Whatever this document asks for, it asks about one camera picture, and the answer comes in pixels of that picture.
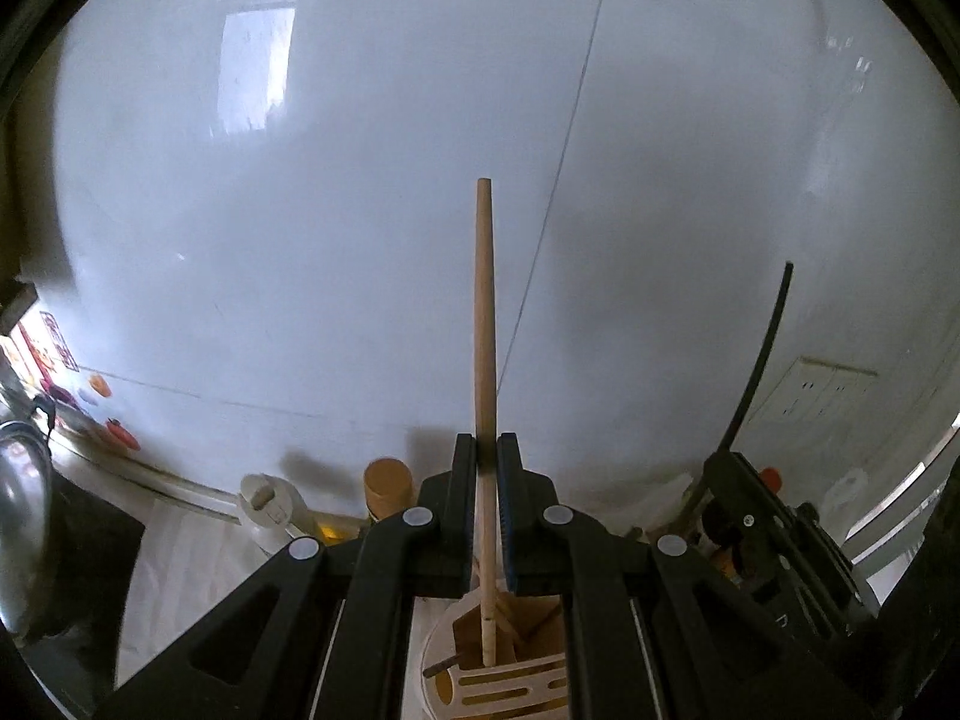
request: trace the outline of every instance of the wall outlet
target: wall outlet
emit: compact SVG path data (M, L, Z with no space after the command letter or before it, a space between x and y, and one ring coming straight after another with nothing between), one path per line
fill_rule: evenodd
M751 417L764 422L837 421L862 401L877 374L800 357Z

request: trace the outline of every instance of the screw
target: screw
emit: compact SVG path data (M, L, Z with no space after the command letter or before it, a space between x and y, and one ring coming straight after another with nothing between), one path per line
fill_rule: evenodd
M656 549L659 549L664 555L680 557L680 555L686 552L686 540L673 533L668 533L666 536L661 536L656 540Z
M310 536L302 536L291 541L288 550L294 560L310 560L320 552L320 543Z
M544 519L551 525L568 525L573 522L573 511L565 506L548 506L544 509Z
M433 512L425 506L415 506L403 513L403 521L415 528L421 525L429 525L432 520Z

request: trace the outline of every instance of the cylindrical wooden block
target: cylindrical wooden block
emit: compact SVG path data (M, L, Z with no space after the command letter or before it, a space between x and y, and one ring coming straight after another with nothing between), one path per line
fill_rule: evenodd
M374 520L385 519L414 505L414 478L397 458L374 460L363 472L367 511Z

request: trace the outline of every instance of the black cable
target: black cable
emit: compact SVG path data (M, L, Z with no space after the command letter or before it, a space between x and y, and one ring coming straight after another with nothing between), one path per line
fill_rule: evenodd
M50 437L54 434L54 428L56 427L56 401L51 398L48 394L35 395L34 399L31 402L32 408L30 409L30 415L27 419L33 419L34 414L38 411L45 413L47 416L47 449L50 449Z
M736 438L736 434L740 432L743 420L747 416L747 411L750 410L750 404L754 400L754 395L757 394L757 387L760 386L763 370L767 367L767 360L770 358L770 350L774 347L774 338L776 338L776 330L779 329L779 321L784 316L786 293L790 289L790 278L792 276L793 263L788 262L784 266L784 278L781 279L781 288L776 295L774 313L770 317L770 324L767 325L767 334L763 337L760 354L757 355L757 361L754 362L754 370L751 372L750 379L747 381L747 388L744 389L743 394L740 396L740 403L737 405L736 411L733 412L733 419L730 420L727 432L723 435L723 439L720 440L720 446L717 447L717 451L719 452L730 451L730 448L733 446L733 440Z

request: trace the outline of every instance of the wooden stick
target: wooden stick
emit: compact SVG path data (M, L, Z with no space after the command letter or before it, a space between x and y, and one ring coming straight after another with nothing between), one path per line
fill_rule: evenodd
M473 284L473 406L480 507L480 635L483 665L496 666L496 314L493 304L491 181L477 181Z

